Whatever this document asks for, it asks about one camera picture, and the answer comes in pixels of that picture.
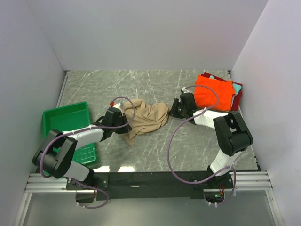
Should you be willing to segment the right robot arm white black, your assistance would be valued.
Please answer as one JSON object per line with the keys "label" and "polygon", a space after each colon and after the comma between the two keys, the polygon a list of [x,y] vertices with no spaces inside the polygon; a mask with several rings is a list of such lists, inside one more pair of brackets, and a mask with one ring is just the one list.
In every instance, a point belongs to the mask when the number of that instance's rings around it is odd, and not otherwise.
{"label": "right robot arm white black", "polygon": [[207,177],[193,184],[207,182],[212,188],[217,188],[223,182],[234,161],[253,144],[253,137],[242,115],[239,112],[221,113],[209,108],[199,109],[192,93],[180,94],[174,99],[169,115],[187,122],[205,126],[215,130],[219,152],[207,168]]}

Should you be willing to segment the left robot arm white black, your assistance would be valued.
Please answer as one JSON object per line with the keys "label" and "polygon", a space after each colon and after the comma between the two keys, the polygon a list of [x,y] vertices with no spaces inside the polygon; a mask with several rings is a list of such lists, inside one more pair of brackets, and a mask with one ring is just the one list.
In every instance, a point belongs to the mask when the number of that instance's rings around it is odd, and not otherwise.
{"label": "left robot arm white black", "polygon": [[40,168],[45,177],[72,178],[83,189],[93,186],[93,170],[75,162],[75,151],[89,144],[102,142],[113,133],[125,134],[131,130],[123,113],[123,105],[118,103],[106,111],[105,116],[95,123],[73,131],[51,130],[33,156],[32,163]]}

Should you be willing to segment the beige t shirt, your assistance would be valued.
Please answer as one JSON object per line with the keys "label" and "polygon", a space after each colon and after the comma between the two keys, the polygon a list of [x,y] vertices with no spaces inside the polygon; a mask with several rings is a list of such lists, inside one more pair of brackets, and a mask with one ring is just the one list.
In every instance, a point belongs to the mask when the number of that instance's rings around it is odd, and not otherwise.
{"label": "beige t shirt", "polygon": [[123,111],[132,128],[123,138],[133,145],[136,135],[153,132],[167,123],[169,107],[164,102],[149,105],[142,99],[131,99],[124,103]]}

